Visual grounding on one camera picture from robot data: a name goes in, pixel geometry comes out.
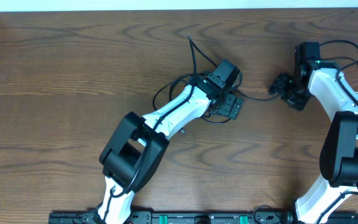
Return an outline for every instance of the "green indicator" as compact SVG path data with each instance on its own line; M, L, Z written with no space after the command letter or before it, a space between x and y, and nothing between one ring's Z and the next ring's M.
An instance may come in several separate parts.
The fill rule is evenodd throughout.
M160 224L168 224L168 217L166 215L160 215Z
M240 217L240 224L248 224L248 217L246 217L246 216Z

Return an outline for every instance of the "white backdrop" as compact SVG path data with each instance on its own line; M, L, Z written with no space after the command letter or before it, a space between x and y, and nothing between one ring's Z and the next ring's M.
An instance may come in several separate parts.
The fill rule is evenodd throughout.
M0 0L0 12L358 7L358 0Z

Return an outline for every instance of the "wooden table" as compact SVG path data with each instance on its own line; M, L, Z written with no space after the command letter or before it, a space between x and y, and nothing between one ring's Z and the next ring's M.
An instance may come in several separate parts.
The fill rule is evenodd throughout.
M125 114L151 112L155 92L191 72L187 34L242 70L241 91L266 98L274 78L293 70L295 45L358 43L358 9L0 13L0 223L46 223L53 210L102 201L100 152ZM357 57L341 44L322 51ZM358 69L346 78L358 91ZM315 98L302 112L245 100L235 121L195 120L172 138L133 205L288 208L319 175L329 125ZM340 209L358 211L358 196Z

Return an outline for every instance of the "black and white robotic arm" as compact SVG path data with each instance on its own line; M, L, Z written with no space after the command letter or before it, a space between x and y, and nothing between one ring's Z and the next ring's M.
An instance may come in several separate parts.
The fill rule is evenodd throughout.
M321 175L296 200L287 223L326 223L351 196L344 192L358 192L358 94L335 62L320 59L319 48L317 42L297 46L294 76L281 74L270 89L297 110L315 96L332 122L320 155Z
M237 117L243 100L231 90L241 76L238 68L224 60L214 72L192 77L182 93L159 110L142 117L131 112L122 119L99 158L106 176L106 193L97 209L100 222L122 224L127 220L135 193L154 175L169 139L184 125L209 108L219 108L230 119ZM128 140L141 143L143 154Z

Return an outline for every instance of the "wooden tabletop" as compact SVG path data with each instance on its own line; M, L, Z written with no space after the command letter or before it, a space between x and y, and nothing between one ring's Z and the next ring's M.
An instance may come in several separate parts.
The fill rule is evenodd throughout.
M187 34L241 69L241 91L266 98L274 78L293 70L297 44L358 43L358 9L0 13L0 223L46 223L54 210L102 201L101 151L125 114L153 111L155 92L192 72ZM357 57L342 44L322 54ZM200 55L197 65L213 69ZM358 69L345 74L358 91ZM165 91L157 106L167 102ZM319 175L329 125L315 98L302 112L245 100L235 121L194 120L132 204L288 208ZM340 209L358 211L358 196Z

